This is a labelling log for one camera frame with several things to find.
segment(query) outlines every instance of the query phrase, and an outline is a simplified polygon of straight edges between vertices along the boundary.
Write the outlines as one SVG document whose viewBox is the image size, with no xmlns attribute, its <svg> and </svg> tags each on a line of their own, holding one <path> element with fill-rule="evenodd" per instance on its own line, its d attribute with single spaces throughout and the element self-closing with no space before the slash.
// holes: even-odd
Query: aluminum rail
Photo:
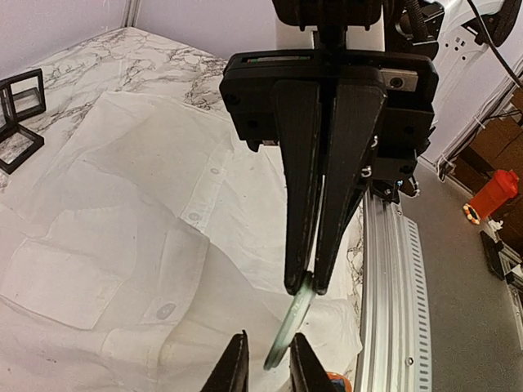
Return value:
<svg viewBox="0 0 523 392">
<path fill-rule="evenodd" d="M 141 0 L 127 0 L 123 10 L 122 27 L 135 27 L 140 12 Z"/>
<path fill-rule="evenodd" d="M 401 207 L 364 199 L 363 350 L 355 392 L 430 392 L 431 329 L 418 227 Z"/>
</svg>

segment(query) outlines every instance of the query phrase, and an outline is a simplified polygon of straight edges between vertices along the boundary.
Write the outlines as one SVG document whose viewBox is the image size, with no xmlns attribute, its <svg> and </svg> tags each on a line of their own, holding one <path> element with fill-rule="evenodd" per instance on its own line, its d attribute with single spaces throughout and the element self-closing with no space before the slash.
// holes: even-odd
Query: gray carpet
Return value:
<svg viewBox="0 0 523 392">
<path fill-rule="evenodd" d="M 402 199 L 418 223 L 431 310 L 433 391 L 523 391 L 523 352 L 505 283 L 488 270 L 478 226 L 465 219 L 467 195 L 429 169 L 421 194 Z"/>
</svg>

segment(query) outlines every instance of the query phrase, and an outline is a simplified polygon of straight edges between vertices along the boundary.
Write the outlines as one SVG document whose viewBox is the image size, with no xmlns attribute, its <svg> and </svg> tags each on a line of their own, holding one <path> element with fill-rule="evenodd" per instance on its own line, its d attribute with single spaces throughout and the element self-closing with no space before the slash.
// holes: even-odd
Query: screw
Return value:
<svg viewBox="0 0 523 392">
<path fill-rule="evenodd" d="M 392 78 L 391 79 L 391 87 L 402 88 L 403 87 L 403 79 L 402 78 Z"/>
<path fill-rule="evenodd" d="M 371 177 L 372 174 L 373 174 L 373 169 L 371 168 L 371 166 L 366 166 L 363 169 L 361 169 L 361 176 L 363 178 Z"/>
</svg>

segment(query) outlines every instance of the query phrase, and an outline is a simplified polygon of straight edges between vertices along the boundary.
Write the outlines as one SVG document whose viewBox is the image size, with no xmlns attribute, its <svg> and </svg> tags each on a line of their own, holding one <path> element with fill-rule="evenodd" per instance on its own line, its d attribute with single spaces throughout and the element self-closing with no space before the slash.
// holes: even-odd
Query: white marble surface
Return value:
<svg viewBox="0 0 523 392">
<path fill-rule="evenodd" d="M 12 176 L 0 172 L 0 202 L 14 207 L 23 191 L 31 189 L 104 91 L 170 96 L 229 118 L 218 91 L 225 65 L 225 60 L 203 51 L 132 28 L 106 33 L 36 64 L 44 74 L 47 112 L 23 124 L 43 135 L 46 145 Z M 12 140 L 0 146 L 0 157 L 14 157 L 23 147 L 20 140 Z M 361 208 L 349 230 L 346 259 L 354 283 L 351 300 L 360 319 Z"/>
</svg>

